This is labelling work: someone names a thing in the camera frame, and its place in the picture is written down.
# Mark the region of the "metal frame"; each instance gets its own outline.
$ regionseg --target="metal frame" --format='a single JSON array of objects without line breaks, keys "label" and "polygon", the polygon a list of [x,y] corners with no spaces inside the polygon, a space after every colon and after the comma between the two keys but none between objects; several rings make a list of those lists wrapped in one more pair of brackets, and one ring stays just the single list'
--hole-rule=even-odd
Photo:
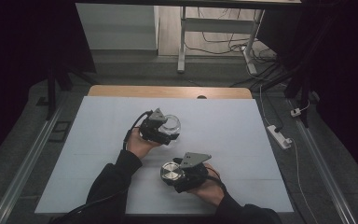
[{"label": "metal frame", "polygon": [[[293,106],[290,100],[287,100],[287,103],[290,106]],[[353,212],[348,205],[348,202],[345,199],[344,194],[341,191],[336,179],[333,177],[333,174],[330,171],[324,156],[313,139],[310,129],[306,128],[304,123],[300,119],[296,120],[296,125],[300,131],[310,155],[312,156],[315,166],[318,169],[319,175],[321,176],[324,186],[326,187],[328,193],[330,194],[333,204],[337,209],[338,215],[341,217],[342,223],[344,224],[356,224],[356,219],[353,215]]]},{"label": "metal frame", "polygon": [[5,195],[2,197],[0,202],[0,223],[7,222],[7,219],[10,216],[16,201],[19,199],[28,177],[34,169],[34,165],[36,164],[36,161],[39,158],[43,147],[48,141],[48,136],[51,133],[51,130],[53,129],[58,117],[60,116],[68,96],[68,92],[62,92],[62,97],[60,98],[57,110],[52,115],[50,120],[45,121],[42,130],[34,140],[34,143],[25,156],[25,159],[22,161],[19,170],[8,186]]},{"label": "metal frame", "polygon": [[202,19],[202,18],[186,18],[186,7],[181,7],[181,35],[178,56],[178,70],[182,74],[185,72],[185,35],[186,32],[210,32],[210,33],[234,33],[234,34],[249,34],[249,41],[246,48],[242,49],[245,57],[248,70],[251,75],[256,75],[257,71],[252,62],[250,55],[252,45],[255,42],[255,36],[260,26],[261,18],[264,10],[257,9],[255,12],[254,21],[235,21],[235,20],[217,20],[217,19]]}]

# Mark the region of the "metal rail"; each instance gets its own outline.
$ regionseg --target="metal rail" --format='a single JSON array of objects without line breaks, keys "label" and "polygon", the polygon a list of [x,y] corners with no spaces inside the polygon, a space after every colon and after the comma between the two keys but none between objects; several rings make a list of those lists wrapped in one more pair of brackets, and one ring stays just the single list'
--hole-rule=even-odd
[{"label": "metal rail", "polygon": [[342,193],[336,179],[333,177],[330,168],[324,160],[324,156],[316,144],[312,133],[304,126],[300,119],[296,120],[296,125],[307,145],[308,150],[310,151],[310,155],[315,162],[316,168],[318,169],[319,174],[324,182],[324,186],[330,194],[333,204],[336,207],[339,216],[341,217],[342,223],[356,224],[357,222],[352,213],[352,210],[348,205],[348,202],[346,201],[345,196]]},{"label": "metal rail", "polygon": [[62,112],[62,108],[68,99],[68,95],[68,92],[62,92],[57,110],[51,119],[44,123],[42,130],[34,140],[34,143],[25,156],[25,159],[22,161],[19,170],[8,186],[7,191],[0,202],[0,224],[7,222],[7,219],[10,216],[16,201],[19,199],[28,177],[34,169],[34,165],[36,164],[40,153],[48,140],[48,136]]}]

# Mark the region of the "black sleeve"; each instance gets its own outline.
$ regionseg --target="black sleeve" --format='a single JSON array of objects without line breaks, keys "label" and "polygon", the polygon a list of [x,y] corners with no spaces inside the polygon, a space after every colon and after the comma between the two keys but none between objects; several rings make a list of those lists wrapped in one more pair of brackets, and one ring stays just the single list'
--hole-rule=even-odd
[{"label": "black sleeve", "polygon": [[222,223],[237,224],[282,224],[272,209],[260,208],[253,204],[241,207],[228,193],[216,209],[215,216]]},{"label": "black sleeve", "polygon": [[116,164],[108,163],[92,184],[87,203],[112,195],[112,199],[84,209],[70,217],[65,224],[122,223],[127,203],[127,189],[132,175],[142,166],[141,161],[129,151],[121,150]]}]

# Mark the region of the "wooden table edge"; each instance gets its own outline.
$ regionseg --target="wooden table edge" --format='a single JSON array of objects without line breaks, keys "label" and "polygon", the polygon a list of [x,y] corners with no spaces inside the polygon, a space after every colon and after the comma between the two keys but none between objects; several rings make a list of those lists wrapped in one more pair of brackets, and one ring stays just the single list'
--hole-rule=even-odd
[{"label": "wooden table edge", "polygon": [[205,96],[207,99],[253,99],[245,88],[167,87],[167,86],[116,86],[95,85],[88,96],[189,98]]}]

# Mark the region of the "cable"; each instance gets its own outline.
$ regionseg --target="cable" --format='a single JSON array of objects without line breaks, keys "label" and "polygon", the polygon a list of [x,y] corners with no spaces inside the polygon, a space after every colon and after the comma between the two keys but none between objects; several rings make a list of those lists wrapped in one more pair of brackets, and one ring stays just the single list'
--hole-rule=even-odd
[{"label": "cable", "polygon": [[286,187],[287,194],[288,194],[289,197],[292,199],[292,202],[293,202],[293,204],[295,205],[295,208],[296,208],[298,214],[300,215],[301,219],[303,220],[304,223],[307,224],[307,221],[305,220],[303,214],[301,213],[300,209],[298,208],[298,205],[297,205],[297,203],[296,203],[295,198],[293,198],[292,193],[291,193],[290,190],[289,190],[289,187],[287,187],[287,184],[286,184],[286,183],[287,183],[288,181],[286,180],[286,178],[285,178],[284,175],[282,174],[281,168],[280,168],[279,166],[278,166],[278,169],[279,169],[279,172],[281,173],[281,177],[282,177],[282,180],[283,180],[283,184],[284,184],[284,186]]},{"label": "cable", "polygon": [[[263,72],[261,72],[261,73],[258,74],[258,75],[259,75],[259,76],[263,75],[263,74],[264,74],[265,72],[267,72],[267,70],[269,70],[274,64],[270,65],[268,68],[266,68]],[[231,87],[240,85],[240,84],[242,84],[242,83],[251,81],[251,80],[253,80],[253,79],[255,79],[255,78],[256,78],[256,77],[251,76],[250,78],[247,78],[247,79],[245,79],[245,80],[243,80],[243,81],[235,82],[235,83],[231,84],[231,85],[228,86],[228,87],[231,88]]]},{"label": "cable", "polygon": [[[191,47],[189,47],[186,42],[185,42],[185,46],[186,48],[188,49],[193,49]],[[205,50],[205,49],[193,49],[193,50],[198,50],[198,51],[202,51],[202,52],[206,52],[206,53],[211,53],[211,54],[226,54],[226,53],[230,53],[231,50],[228,50],[228,51],[223,51],[223,52],[211,52],[211,51],[208,51],[208,50]]]},{"label": "cable", "polygon": [[122,194],[122,193],[125,193],[126,191],[128,190],[128,188],[126,189],[123,189],[122,191],[116,193],[116,194],[113,194],[109,197],[106,197],[106,198],[103,198],[101,200],[98,200],[98,201],[95,201],[95,202],[92,202],[92,203],[86,203],[86,204],[83,204],[81,206],[78,206],[77,208],[75,208],[74,210],[70,211],[69,213],[67,213],[66,215],[64,215],[63,217],[59,217],[55,220],[53,220],[53,222],[51,224],[59,224],[59,223],[63,223],[66,219],[68,219],[69,217],[72,217],[74,216],[75,214],[78,214],[82,211],[84,211],[85,209],[88,209],[92,206],[95,206],[95,205],[98,205],[100,203],[106,203],[107,201],[117,197],[118,195]]},{"label": "cable", "polygon": [[262,81],[262,80],[266,80],[266,81],[272,81],[271,79],[268,79],[267,77],[269,77],[276,69],[278,69],[279,67],[280,67],[280,65],[278,64],[278,63],[273,63],[270,67],[272,67],[273,65],[276,65],[274,68],[272,68],[269,72],[268,72],[268,74],[266,74],[265,76],[264,76],[264,78],[258,78],[259,79],[259,81],[257,81],[257,82],[255,82],[249,89],[251,90],[251,91],[253,91],[253,87],[255,86],[255,85],[257,85],[260,81]]},{"label": "cable", "polygon": [[195,81],[192,81],[192,80],[189,80],[189,79],[187,79],[186,81],[188,81],[189,83],[193,83],[196,86],[203,87],[202,85],[200,85],[199,83],[197,83]]},{"label": "cable", "polygon": [[274,110],[275,115],[277,116],[278,120],[280,121],[281,127],[279,127],[279,129],[281,130],[284,127],[283,120],[281,119],[281,116],[279,116],[278,111],[275,109],[275,106],[270,101],[269,95],[267,93],[266,93],[266,96],[267,96],[267,100],[269,101],[269,104],[272,106],[272,109]]},{"label": "cable", "polygon": [[124,140],[123,140],[123,150],[127,150],[127,141],[129,140],[130,138],[130,135],[132,133],[132,129],[135,128],[135,125],[138,123],[138,121],[144,116],[144,115],[150,115],[152,114],[153,111],[150,110],[150,111],[146,111],[144,112],[141,116],[139,116],[139,118],[132,124],[131,128],[127,131],[127,134],[126,136],[124,137]]},{"label": "cable", "polygon": [[[231,14],[231,8],[225,8],[225,9],[223,10],[223,15],[221,15],[221,16],[220,16],[219,18],[217,18],[217,19],[220,20],[220,18],[226,16],[226,14],[227,14],[227,12],[228,12],[229,9],[230,9],[230,14]],[[203,15],[203,13],[201,12],[201,10],[200,10],[199,7],[197,7],[197,11],[198,11],[198,13],[199,13],[199,18],[201,18],[201,16],[202,16],[202,18],[205,18],[205,16]],[[204,33],[204,32],[201,32],[201,33],[202,33],[202,37],[203,37],[203,39],[205,40],[205,42],[209,42],[209,43],[226,43],[226,42],[231,42],[231,41],[249,40],[249,38],[244,38],[244,39],[231,39],[231,40],[208,40],[208,39],[206,39],[206,37],[205,37],[205,33]]]},{"label": "cable", "polygon": [[306,110],[309,106],[310,106],[310,100],[308,100],[308,105],[306,107],[300,109],[300,111]]},{"label": "cable", "polygon": [[223,184],[223,182],[222,182],[220,179],[218,179],[218,178],[216,178],[216,177],[213,177],[213,176],[211,176],[211,175],[203,175],[203,177],[204,177],[205,179],[210,179],[210,180],[216,182],[216,183],[220,186],[220,188],[222,188],[223,193],[224,193],[225,195],[227,194],[226,185]]},{"label": "cable", "polygon": [[258,53],[258,56],[256,56],[254,49],[252,49],[251,52],[252,52],[252,54],[253,54],[253,56],[251,55],[251,57],[252,57],[255,61],[257,61],[258,63],[274,63],[274,62],[277,61],[274,57],[269,57],[269,58],[263,58],[263,57],[261,57],[261,56],[260,56],[260,52]]},{"label": "cable", "polygon": [[298,181],[297,183],[298,183],[298,186],[299,186],[300,191],[301,191],[301,194],[302,194],[302,196],[303,196],[303,198],[304,198],[305,204],[307,205],[308,209],[310,210],[310,213],[312,214],[313,219],[315,220],[316,224],[319,224],[319,223],[318,223],[318,220],[316,219],[315,215],[313,214],[312,210],[310,209],[310,206],[308,205],[308,202],[307,202],[307,198],[305,197],[305,194],[304,194],[304,192],[303,192],[303,190],[302,190],[302,188],[301,188],[301,184],[300,184],[300,174],[299,174],[299,165],[298,165],[297,145],[296,145],[295,139],[293,139],[293,138],[290,138],[290,139],[291,139],[291,140],[293,141],[293,143],[295,144],[296,166],[297,166],[297,181]]},{"label": "cable", "polygon": [[263,118],[266,121],[266,123],[268,124],[268,126],[271,126],[271,124],[269,123],[269,121],[266,118],[266,113],[264,112],[264,106],[263,106],[263,97],[261,97],[261,87],[263,85],[260,86],[260,103],[261,103],[261,108],[263,109]]},{"label": "cable", "polygon": [[213,171],[213,172],[217,175],[217,177],[219,177],[219,180],[221,180],[221,179],[220,179],[220,175],[219,175],[214,169],[211,169],[211,168],[209,168],[209,167],[205,167],[205,168],[207,168],[208,170]]},{"label": "cable", "polygon": [[[269,70],[269,69],[270,69],[272,66],[274,66],[274,65],[275,65],[275,67],[272,68],[272,70],[270,70],[267,75],[265,75],[264,77],[260,77],[264,72],[266,72],[267,70]],[[258,75],[258,77],[251,75],[248,66],[246,66],[246,70],[247,70],[248,75],[249,75],[250,77],[253,77],[253,78],[256,78],[256,79],[259,79],[259,80],[271,81],[271,79],[267,79],[266,77],[268,77],[269,75],[271,75],[278,67],[279,67],[279,65],[278,65],[277,63],[273,63],[273,64],[270,65],[265,71],[263,71],[263,73],[260,73],[260,74]]]}]

